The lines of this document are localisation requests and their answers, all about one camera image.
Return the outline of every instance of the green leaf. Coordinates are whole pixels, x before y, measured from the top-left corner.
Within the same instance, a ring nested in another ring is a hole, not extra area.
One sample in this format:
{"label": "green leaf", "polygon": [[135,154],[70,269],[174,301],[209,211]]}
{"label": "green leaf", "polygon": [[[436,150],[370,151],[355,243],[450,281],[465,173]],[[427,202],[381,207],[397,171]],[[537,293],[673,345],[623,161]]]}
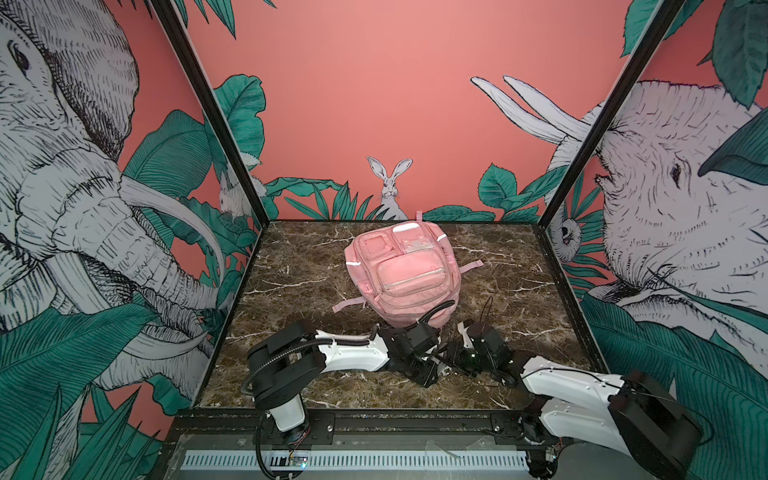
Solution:
{"label": "green leaf", "polygon": [[562,182],[566,171],[568,171],[567,165],[553,168],[536,180],[533,180],[520,194],[531,194],[531,201],[538,200],[548,194],[553,188],[557,188],[560,182]]}
{"label": "green leaf", "polygon": [[235,35],[235,15],[232,12],[232,3],[230,0],[207,0],[208,5],[214,11],[221,22],[226,25],[233,37]]}
{"label": "green leaf", "polygon": [[699,8],[699,5],[701,5],[701,2],[703,2],[703,0],[685,0],[685,3],[683,3],[683,6],[680,7],[680,11],[677,13],[677,16],[674,18],[672,25],[670,25],[670,29],[667,30],[667,34],[664,36],[665,40],[671,37],[672,34],[677,31],[678,28],[683,26],[686,20],[689,19],[690,16],[694,14],[697,8]]}
{"label": "green leaf", "polygon": [[529,207],[522,210],[513,210],[504,214],[502,222],[538,222],[538,207]]}
{"label": "green leaf", "polygon": [[741,354],[739,350],[736,350],[734,346],[732,346],[730,343],[726,342],[722,336],[715,330],[712,333],[712,336],[710,337],[710,342],[714,343],[715,345],[719,346],[720,348],[723,348],[725,350],[728,350],[735,356],[742,359],[744,362],[746,362],[746,359],[744,358],[744,355]]}
{"label": "green leaf", "polygon": [[317,209],[320,212],[321,215],[323,215],[323,218],[326,220],[330,220],[329,213],[328,213],[328,204],[326,203],[326,199],[323,198],[323,193],[320,191],[319,188],[317,188],[316,185],[312,186],[315,189],[315,202],[317,202]]}
{"label": "green leaf", "polygon": [[333,214],[331,215],[331,220],[336,218],[336,215],[346,207],[346,202],[349,202],[349,182],[346,182],[341,187],[341,190],[336,193],[336,197],[333,198]]}
{"label": "green leaf", "polygon": [[357,209],[357,215],[355,215],[355,220],[362,220],[365,217],[366,210],[368,210],[368,202],[370,202],[372,198],[373,198],[373,195],[366,198],[362,202],[362,205],[360,205],[360,208]]}
{"label": "green leaf", "polygon": [[61,409],[67,411],[141,328],[158,317],[135,303],[93,315],[61,315],[51,308],[0,336],[0,392],[23,392],[35,399],[7,401],[0,409],[0,471],[29,446],[45,416],[38,406],[51,404],[56,385],[61,386]]}
{"label": "green leaf", "polygon": [[601,190],[600,188],[595,188],[592,190],[589,195],[587,195],[584,200],[579,204],[578,209],[575,212],[572,212],[573,218],[579,218],[582,213],[587,211],[589,207],[592,206],[594,199],[598,197]]}
{"label": "green leaf", "polygon": [[752,106],[768,69],[768,3],[727,0],[717,19],[712,65],[730,96]]}
{"label": "green leaf", "polygon": [[332,188],[336,191],[341,190],[341,185],[333,180],[310,180],[308,178],[279,177],[272,180],[266,187],[266,195],[269,197],[278,197],[283,190],[288,190],[299,197],[308,197],[315,193],[315,187],[319,190]]}
{"label": "green leaf", "polygon": [[51,405],[29,447],[19,459],[11,480],[42,480],[61,419],[61,389],[56,387]]}
{"label": "green leaf", "polygon": [[189,25],[189,16],[187,15],[187,6],[184,4],[184,0],[174,0],[176,2],[176,6],[179,8],[179,13],[181,13],[181,19],[184,20],[184,26]]}
{"label": "green leaf", "polygon": [[442,207],[433,208],[428,212],[424,212],[422,218],[427,222],[451,222],[461,215],[471,213],[472,209],[469,207],[463,207],[462,205],[443,205]]}
{"label": "green leaf", "polygon": [[583,278],[574,278],[572,276],[568,277],[568,282],[573,286],[579,286],[581,288],[585,288],[587,290],[595,288],[595,284],[590,282],[589,280],[584,280]]}
{"label": "green leaf", "polygon": [[485,171],[478,185],[480,201],[489,207],[501,208],[502,200],[518,194],[518,182],[515,174],[491,164]]}
{"label": "green leaf", "polygon": [[595,210],[594,212],[586,214],[582,218],[578,219],[579,223],[600,223],[601,221],[603,221],[602,210]]}
{"label": "green leaf", "polygon": [[571,198],[571,212],[578,210],[578,202],[581,200],[581,188],[584,186],[584,171],[578,175],[576,183],[574,184],[574,194]]}
{"label": "green leaf", "polygon": [[705,64],[705,63],[707,63],[708,61],[712,61],[712,49],[711,49],[711,48],[710,48],[710,51],[709,51],[709,53],[707,53],[706,55],[704,55],[704,58],[702,58],[701,60],[699,60],[699,63],[697,63],[697,64],[696,64],[696,66],[698,67],[698,66],[704,65],[704,64]]}
{"label": "green leaf", "polygon": [[511,197],[506,197],[502,200],[501,206],[502,209],[504,209],[504,213],[507,213],[510,210],[517,210],[518,208],[531,203],[533,200],[537,200],[533,198],[533,194],[512,195]]}
{"label": "green leaf", "polygon": [[379,205],[378,207],[376,207],[373,210],[371,210],[371,213],[366,215],[366,220],[373,220],[373,219],[377,218],[379,215],[383,215],[386,212],[386,210],[384,210],[384,212],[380,213],[379,210],[381,210],[382,208],[384,208],[384,206],[383,205]]}
{"label": "green leaf", "polygon": [[690,293],[684,292],[683,290],[680,290],[679,288],[677,288],[675,285],[672,285],[671,283],[667,282],[665,279],[661,278],[656,273],[651,272],[651,274],[655,276],[659,281],[661,281],[664,285],[667,285],[668,287],[674,289],[678,293],[682,293],[683,295],[687,296],[690,300],[693,300],[695,303],[704,305],[706,308],[712,309],[718,313],[722,313],[723,315],[732,316],[735,319],[738,319],[748,325],[755,327],[761,332],[768,333],[768,315],[766,315],[765,313],[758,312],[757,310],[752,310],[751,308],[746,308],[745,306],[738,306],[738,305],[731,305],[730,303],[716,302],[715,300],[709,300],[701,296],[691,295]]}
{"label": "green leaf", "polygon": [[640,40],[645,25],[656,9],[659,0],[633,0],[624,19],[624,52],[621,56],[629,55]]}
{"label": "green leaf", "polygon": [[596,253],[596,252],[602,252],[602,251],[603,251],[602,243],[590,243],[589,245],[582,245],[578,249],[578,254],[586,255],[587,253]]}
{"label": "green leaf", "polygon": [[496,214],[493,212],[471,212],[456,219],[457,222],[492,222],[493,220],[496,220]]}
{"label": "green leaf", "polygon": [[174,416],[179,410],[188,409],[192,405],[189,399],[184,398],[179,389],[162,375],[155,375],[147,380],[152,384],[152,399],[163,407],[163,413]]}
{"label": "green leaf", "polygon": [[277,209],[274,197],[261,197],[261,204],[264,205],[264,211],[270,220],[277,220],[280,211]]}
{"label": "green leaf", "polygon": [[112,415],[102,424],[96,433],[88,440],[78,456],[71,463],[64,480],[98,480],[104,478],[104,473],[110,469],[114,461],[119,440],[128,424],[128,417],[134,406],[138,391],[122,405],[117,407]]}
{"label": "green leaf", "polygon": [[286,202],[288,202],[288,204],[291,207],[297,209],[302,214],[305,214],[308,217],[314,218],[315,220],[325,220],[326,219],[323,215],[318,214],[316,211],[312,210],[307,205],[295,201],[293,198],[286,197]]}
{"label": "green leaf", "polygon": [[[208,202],[202,204],[196,198],[180,198],[179,201],[185,207],[192,210],[214,232],[214,236],[219,242],[219,247],[221,247],[224,256],[236,252],[247,255],[248,252],[245,250],[245,247],[252,245],[258,238],[258,234],[248,228],[247,224],[244,227],[243,224],[236,223],[236,219],[232,214],[222,214]],[[212,252],[208,242],[200,235],[200,232],[187,225],[183,220],[162,213],[157,213],[157,215],[174,232],[176,237],[190,245],[200,244],[200,248],[206,254]]]}
{"label": "green leaf", "polygon": [[602,263],[600,260],[595,260],[592,257],[587,257],[586,255],[577,255],[573,259],[573,263],[579,263],[581,265],[595,265],[599,266],[600,268],[608,269],[608,265],[605,263]]}
{"label": "green leaf", "polygon": [[595,270],[594,268],[590,268],[588,266],[573,266],[573,265],[563,265],[563,270],[570,273],[573,276],[580,276],[580,277],[599,277],[599,278],[605,278],[608,277],[603,275],[603,273],[599,272],[598,270]]}
{"label": "green leaf", "polygon": [[205,5],[203,5],[203,0],[194,0],[194,2],[195,2],[195,5],[197,5],[197,7],[200,9],[200,13],[203,14],[205,21],[208,22],[208,14],[205,12]]}
{"label": "green leaf", "polygon": [[[665,389],[674,379],[677,400],[713,423],[714,438],[696,450],[691,473],[717,480],[768,478],[768,463],[755,462],[768,450],[768,380],[682,327],[636,322],[620,307],[590,295],[584,295],[581,308],[613,373],[637,369]],[[691,415],[709,436],[707,423]]]}
{"label": "green leaf", "polygon": [[186,198],[203,183],[211,162],[204,126],[174,110],[144,137],[123,175],[169,197]]}
{"label": "green leaf", "polygon": [[264,148],[264,124],[257,114],[266,108],[261,80],[248,75],[233,75],[214,91],[237,147],[259,158]]}
{"label": "green leaf", "polygon": [[711,171],[768,185],[768,108],[725,140],[701,165],[698,175]]}

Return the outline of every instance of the marble tabletop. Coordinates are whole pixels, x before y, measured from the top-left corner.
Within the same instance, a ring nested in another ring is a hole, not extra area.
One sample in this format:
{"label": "marble tabletop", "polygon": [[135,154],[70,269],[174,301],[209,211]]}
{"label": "marble tabletop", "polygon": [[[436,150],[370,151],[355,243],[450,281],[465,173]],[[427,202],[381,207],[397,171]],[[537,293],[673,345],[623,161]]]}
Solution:
{"label": "marble tabletop", "polygon": [[[240,393],[250,347],[298,319],[311,319],[330,333],[369,333],[382,319],[364,305],[333,313],[331,306],[358,296],[344,263],[352,239],[380,223],[272,222],[254,260],[245,293],[236,306],[216,365],[203,386],[200,407],[252,407]],[[493,296],[488,321],[511,348],[527,349],[583,369],[589,361],[566,317],[547,262],[525,225],[445,224],[459,265],[484,267],[462,276],[462,291],[442,338],[456,325],[477,319]],[[471,379],[446,371],[424,389],[391,372],[333,372],[306,387],[308,408],[346,409],[520,409],[530,394],[507,389],[487,375]]]}

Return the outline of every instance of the elephant eye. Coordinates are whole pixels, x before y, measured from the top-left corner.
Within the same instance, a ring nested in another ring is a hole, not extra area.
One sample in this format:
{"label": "elephant eye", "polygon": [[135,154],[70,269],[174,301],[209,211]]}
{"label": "elephant eye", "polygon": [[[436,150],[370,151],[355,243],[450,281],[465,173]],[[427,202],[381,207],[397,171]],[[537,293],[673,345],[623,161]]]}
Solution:
{"label": "elephant eye", "polygon": [[670,172],[670,175],[672,175],[672,180],[674,180],[674,184],[677,185],[677,188],[680,188],[680,164],[675,164],[674,167],[672,167],[672,171]]}
{"label": "elephant eye", "polygon": [[26,76],[27,70],[29,70],[29,60],[27,59],[27,56],[18,49],[18,45],[13,41],[8,42],[8,51],[11,52],[13,61],[16,62],[16,65],[22,70],[24,76]]}

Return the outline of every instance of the white vent grille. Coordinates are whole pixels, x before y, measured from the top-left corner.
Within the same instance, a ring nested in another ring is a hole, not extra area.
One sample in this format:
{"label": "white vent grille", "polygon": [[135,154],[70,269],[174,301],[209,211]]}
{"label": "white vent grille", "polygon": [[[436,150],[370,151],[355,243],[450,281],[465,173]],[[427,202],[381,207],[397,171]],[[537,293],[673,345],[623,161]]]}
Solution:
{"label": "white vent grille", "polygon": [[[265,454],[271,470],[439,470],[527,471],[525,452],[425,452],[423,450],[299,450]],[[188,450],[182,470],[258,470],[255,452],[242,450]]]}

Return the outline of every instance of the rabbit ear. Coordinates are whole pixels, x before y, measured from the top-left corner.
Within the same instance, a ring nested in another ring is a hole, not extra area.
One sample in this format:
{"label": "rabbit ear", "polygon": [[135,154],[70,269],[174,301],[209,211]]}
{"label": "rabbit ear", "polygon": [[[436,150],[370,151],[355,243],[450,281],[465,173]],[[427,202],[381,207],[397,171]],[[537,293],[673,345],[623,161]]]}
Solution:
{"label": "rabbit ear", "polygon": [[382,180],[386,180],[386,168],[384,168],[384,165],[382,165],[382,163],[376,160],[374,157],[367,158],[368,163],[371,164],[371,170],[373,170],[373,174]]}
{"label": "rabbit ear", "polygon": [[405,160],[401,161],[399,164],[397,164],[397,167],[395,167],[395,171],[392,172],[392,178],[397,178],[404,174],[406,170],[411,167],[411,165],[413,165],[413,160],[410,158],[406,158]]}

